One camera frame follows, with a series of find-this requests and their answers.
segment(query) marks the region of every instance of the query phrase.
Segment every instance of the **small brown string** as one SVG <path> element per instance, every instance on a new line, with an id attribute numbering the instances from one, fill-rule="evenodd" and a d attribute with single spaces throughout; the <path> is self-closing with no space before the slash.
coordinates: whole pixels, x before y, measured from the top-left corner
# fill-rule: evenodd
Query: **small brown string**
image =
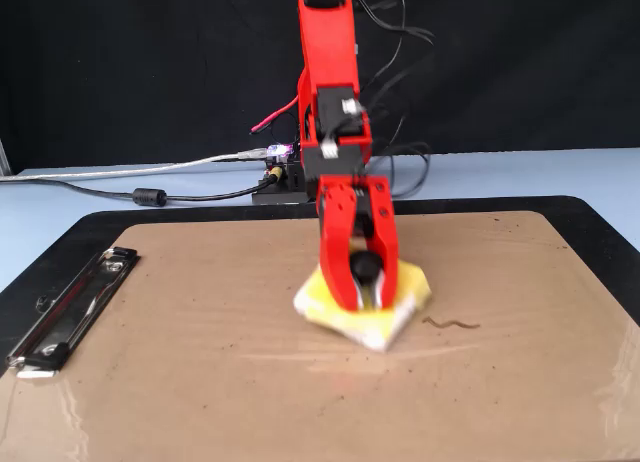
<path id="1" fill-rule="evenodd" d="M 425 322 L 429 322 L 437 329 L 446 329 L 447 327 L 451 327 L 452 325 L 457 325 L 458 327 L 463 329 L 477 329 L 478 327 L 480 327 L 480 324 L 465 324 L 464 322 L 460 322 L 459 320 L 448 320 L 439 324 L 431 317 L 425 317 L 424 319 L 422 319 L 422 323 L 424 324 Z"/>

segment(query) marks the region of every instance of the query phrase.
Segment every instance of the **black backdrop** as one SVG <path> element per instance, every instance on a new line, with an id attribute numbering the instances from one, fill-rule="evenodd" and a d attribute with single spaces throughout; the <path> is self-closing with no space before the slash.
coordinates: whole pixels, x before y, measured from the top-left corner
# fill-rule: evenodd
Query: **black backdrop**
<path id="1" fill-rule="evenodd" d="M 385 101 L 436 152 L 638 146 L 640 0 L 407 0 L 431 62 Z M 399 7 L 379 12 L 399 20 Z M 395 36 L 356 15 L 361 80 Z M 295 0 L 0 0 L 0 139 L 14 169 L 264 146 L 295 94 Z M 406 40 L 389 73 L 421 56 Z M 279 120 L 285 138 L 291 121 Z"/>

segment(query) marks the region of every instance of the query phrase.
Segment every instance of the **table surface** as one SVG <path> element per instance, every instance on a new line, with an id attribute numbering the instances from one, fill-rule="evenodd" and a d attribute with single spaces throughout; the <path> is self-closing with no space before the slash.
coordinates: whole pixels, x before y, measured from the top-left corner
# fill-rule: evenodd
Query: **table surface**
<path id="1" fill-rule="evenodd" d="M 417 157 L 396 158 L 398 189 L 415 180 L 421 164 Z M 215 163 L 152 176 L 73 182 L 112 191 L 152 187 L 164 189 L 171 195 L 204 195 L 255 185 L 262 177 L 263 167 L 259 162 Z M 41 169 L 24 173 L 94 169 Z M 381 164 L 379 170 L 385 172 L 388 164 Z M 426 183 L 411 198 L 535 195 L 570 195 L 583 199 L 640 250 L 640 148 L 436 155 Z M 196 205 L 248 204 L 251 204 L 250 196 Z M 189 206 L 194 204 L 175 204 L 166 210 Z M 112 210 L 144 208 L 131 201 L 92 197 L 59 187 L 0 186 L 0 248 L 4 254 L 0 258 L 0 290 L 80 218 Z"/>

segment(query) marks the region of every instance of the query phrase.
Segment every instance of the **white cable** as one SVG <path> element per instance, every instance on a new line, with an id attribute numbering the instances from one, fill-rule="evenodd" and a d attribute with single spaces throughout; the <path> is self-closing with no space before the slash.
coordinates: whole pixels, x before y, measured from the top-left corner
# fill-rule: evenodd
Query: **white cable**
<path id="1" fill-rule="evenodd" d="M 150 167 L 148 169 L 129 169 L 129 170 L 113 170 L 104 172 L 77 172 L 73 174 L 38 174 L 38 175 L 8 175 L 0 177 L 2 181 L 19 181 L 19 180 L 36 180 L 36 179 L 60 179 L 60 178 L 92 178 L 92 177 L 123 177 L 129 175 L 150 175 L 167 170 L 184 169 L 185 167 L 193 167 L 194 165 L 208 164 L 210 162 L 218 162 L 220 160 L 229 159 L 263 159 L 267 157 L 267 149 L 245 150 L 236 152 L 235 154 L 216 155 L 207 157 L 206 159 L 194 160 L 191 162 L 183 162 L 179 164 L 162 165 L 160 167 Z"/>

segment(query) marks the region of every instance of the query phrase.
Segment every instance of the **black cable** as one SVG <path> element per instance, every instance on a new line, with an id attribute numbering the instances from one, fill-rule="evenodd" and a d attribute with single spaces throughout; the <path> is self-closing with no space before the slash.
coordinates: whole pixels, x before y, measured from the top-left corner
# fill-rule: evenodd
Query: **black cable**
<path id="1" fill-rule="evenodd" d="M 0 180 L 1 184 L 39 184 L 39 185 L 56 185 L 58 187 L 64 187 L 65 189 L 74 190 L 81 194 L 95 195 L 97 197 L 109 197 L 112 199 L 133 199 L 133 193 L 131 192 L 109 192 L 105 190 L 88 189 L 86 187 L 80 187 L 78 185 L 70 184 L 62 180 L 52 179 L 33 179 L 33 180 Z"/>
<path id="2" fill-rule="evenodd" d="M 400 0 L 400 3 L 402 5 L 402 23 L 401 23 L 400 27 L 404 28 L 405 25 L 406 25 L 406 19 L 407 19 L 407 4 L 405 3 L 405 0 Z M 371 79 L 369 79 L 369 81 L 366 84 L 364 84 L 364 86 L 360 89 L 361 92 L 364 92 L 367 89 L 367 87 L 369 87 L 371 84 L 373 84 L 396 61 L 396 59 L 398 58 L 398 54 L 400 53 L 400 48 L 402 47 L 402 37 L 403 37 L 403 35 L 404 34 L 400 34 L 400 38 L 398 40 L 398 45 L 396 46 L 396 50 L 393 53 L 393 56 L 391 57 L 391 60 L 389 60 L 389 62 L 387 62 L 385 65 L 383 65 L 380 69 L 378 69 L 378 71 L 373 75 L 373 77 L 371 77 Z"/>
<path id="3" fill-rule="evenodd" d="M 382 99 L 382 97 L 389 91 L 391 90 L 391 88 L 400 83 L 400 81 L 402 81 L 402 79 L 404 79 L 406 76 L 410 75 L 413 71 L 415 71 L 417 68 L 419 68 L 424 62 L 428 61 L 430 58 L 433 57 L 433 54 L 427 54 L 425 57 L 421 58 L 420 60 L 418 60 L 417 62 L 413 63 L 412 65 L 410 65 L 409 67 L 407 67 L 406 69 L 398 72 L 396 75 L 394 75 L 392 78 L 390 78 L 387 82 L 385 82 L 385 84 L 378 90 L 378 92 L 375 93 L 375 95 L 371 98 L 371 102 L 369 102 L 367 105 L 371 108 L 376 107 L 376 105 L 378 104 L 378 102 Z"/>
<path id="4" fill-rule="evenodd" d="M 275 123 L 275 122 L 276 122 L 276 120 L 278 120 L 278 118 L 280 118 L 280 116 L 281 116 L 281 115 L 285 115 L 285 114 L 286 114 L 286 115 L 288 115 L 289 117 L 291 117 L 291 118 L 293 119 L 293 123 L 294 123 L 294 125 L 295 125 L 295 127 L 296 127 L 296 128 L 295 128 L 295 130 L 296 130 L 296 135 L 295 135 L 295 137 L 293 138 L 293 140 L 292 140 L 292 141 L 288 141 L 288 142 L 280 142 L 280 141 L 276 138 L 276 136 L 273 134 L 273 127 L 276 125 L 276 123 Z M 282 113 L 280 113 L 280 114 L 276 115 L 276 116 L 275 116 L 275 118 L 274 118 L 273 120 L 271 120 L 267 125 L 269 126 L 269 133 L 271 134 L 271 138 L 273 139 L 273 141 L 274 141 L 276 144 L 295 144 L 296 142 L 299 142 L 299 141 L 300 141 L 300 124 L 298 124 L 298 118 L 297 118 L 295 115 L 293 115 L 291 112 L 289 112 L 289 111 L 287 111 L 287 112 L 282 112 Z"/>
<path id="5" fill-rule="evenodd" d="M 278 181 L 277 176 L 270 175 L 267 180 L 265 180 L 264 182 L 260 182 L 255 187 L 239 190 L 238 192 L 231 192 L 229 194 L 219 194 L 219 195 L 196 195 L 196 196 L 167 195 L 167 201 L 171 200 L 174 202 L 206 202 L 211 200 L 233 199 L 235 197 L 241 197 L 243 195 L 253 194 L 254 192 L 257 192 L 259 190 L 264 189 L 265 187 L 269 187 L 270 185 L 275 184 L 277 181 Z"/>
<path id="6" fill-rule="evenodd" d="M 407 114 L 402 114 L 402 117 L 400 117 L 400 120 L 398 121 L 398 126 L 396 127 L 396 131 L 393 133 L 393 136 L 391 137 L 391 140 L 389 140 L 389 144 L 387 145 L 392 145 L 395 140 L 398 138 L 398 134 L 400 133 L 400 129 L 402 129 L 402 124 L 404 124 L 404 121 L 407 120 Z"/>
<path id="7" fill-rule="evenodd" d="M 89 189 L 87 187 L 80 187 L 78 185 L 70 184 L 62 180 L 53 179 L 33 179 L 33 180 L 0 180 L 0 183 L 5 184 L 39 184 L 39 185 L 55 185 L 57 187 L 63 187 L 65 189 L 80 192 L 85 195 L 93 195 L 97 197 L 108 197 L 112 199 L 129 199 L 135 202 L 137 205 L 145 205 L 152 207 L 163 207 L 167 201 L 174 202 L 206 202 L 214 200 L 226 200 L 233 199 L 235 197 L 241 197 L 243 195 L 253 194 L 259 190 L 264 189 L 278 181 L 276 175 L 269 175 L 267 180 L 261 182 L 255 187 L 239 190 L 237 192 L 231 192 L 228 194 L 217 195 L 200 195 L 200 196 L 186 196 L 186 195 L 167 195 L 164 190 L 161 189 L 135 189 L 133 192 L 110 192 L 104 190 Z"/>
<path id="8" fill-rule="evenodd" d="M 387 22 L 380 20 L 378 18 L 378 16 L 373 12 L 373 10 L 371 10 L 371 7 L 369 7 L 369 5 L 365 0 L 356 0 L 356 1 L 362 6 L 364 11 L 369 16 L 369 18 L 373 20 L 376 23 L 376 25 L 378 25 L 380 28 L 388 30 L 390 32 L 399 32 L 399 33 L 412 35 L 413 37 L 422 39 L 428 44 L 433 45 L 433 41 L 431 40 L 431 38 L 435 36 L 433 35 L 432 32 L 428 31 L 427 29 L 423 29 L 421 27 L 406 27 L 406 26 L 388 24 Z"/>
<path id="9" fill-rule="evenodd" d="M 371 147 L 378 141 L 380 140 L 384 140 L 385 143 L 383 144 L 384 147 L 387 147 L 390 143 L 389 139 L 387 139 L 386 137 L 377 137 L 374 141 L 373 144 L 371 144 L 370 149 L 369 149 L 369 156 L 371 156 L 371 154 L 374 152 L 374 149 L 372 149 Z M 392 189 L 393 186 L 395 185 L 395 177 L 396 177 L 396 170 L 395 170 L 395 162 L 393 161 L 393 157 L 389 157 L 389 164 L 391 166 L 391 170 L 389 172 L 389 188 Z M 366 164 L 364 163 L 364 160 L 361 163 L 360 169 L 356 171 L 356 175 L 357 176 L 363 176 L 365 175 L 365 168 Z"/>
<path id="10" fill-rule="evenodd" d="M 420 174 L 420 177 L 418 178 L 418 180 L 411 187 L 399 193 L 392 192 L 391 196 L 394 198 L 408 197 L 409 195 L 412 195 L 418 190 L 420 190 L 420 187 L 422 187 L 422 184 L 424 184 L 425 180 L 427 179 L 427 176 L 429 175 L 429 169 L 431 167 L 431 147 L 429 146 L 429 144 L 427 144 L 424 141 L 416 141 L 416 142 L 394 144 L 394 145 L 391 145 L 391 143 L 389 143 L 387 147 L 382 151 L 379 158 L 367 164 L 365 168 L 365 172 L 369 173 L 371 170 L 379 166 L 385 160 L 385 157 L 389 157 L 389 160 L 391 162 L 391 175 L 389 176 L 389 186 L 390 186 L 390 189 L 393 189 L 393 186 L 395 183 L 395 164 L 393 161 L 393 157 L 406 152 L 411 152 L 415 155 L 418 155 L 424 161 L 424 169 Z"/>

